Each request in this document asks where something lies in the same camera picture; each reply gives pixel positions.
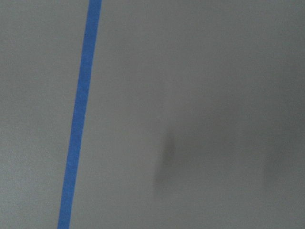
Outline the blue tape line lengthwise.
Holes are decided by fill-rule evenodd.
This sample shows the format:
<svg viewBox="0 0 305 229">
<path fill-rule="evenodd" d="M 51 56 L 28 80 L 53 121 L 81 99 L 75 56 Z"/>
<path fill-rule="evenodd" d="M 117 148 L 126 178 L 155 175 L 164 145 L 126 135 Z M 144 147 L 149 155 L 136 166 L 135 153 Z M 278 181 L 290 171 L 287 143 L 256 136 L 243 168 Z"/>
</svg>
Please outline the blue tape line lengthwise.
<svg viewBox="0 0 305 229">
<path fill-rule="evenodd" d="M 71 132 L 62 186 L 61 203 L 57 223 L 58 229 L 68 229 L 70 227 L 101 8 L 101 0 L 90 0 L 88 3 L 79 75 L 71 122 Z"/>
</svg>

